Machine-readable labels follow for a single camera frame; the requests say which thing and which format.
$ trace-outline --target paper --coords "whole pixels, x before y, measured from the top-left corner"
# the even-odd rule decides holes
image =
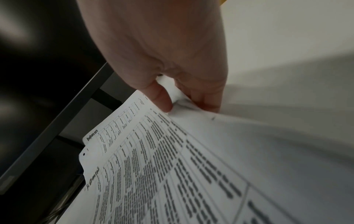
[[[351,163],[252,130],[135,92],[84,137],[86,187],[58,223],[352,223]]]

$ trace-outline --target black monitor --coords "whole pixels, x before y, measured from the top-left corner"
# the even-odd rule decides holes
[[[2,0],[0,21],[3,193],[105,81],[105,60],[74,0]]]

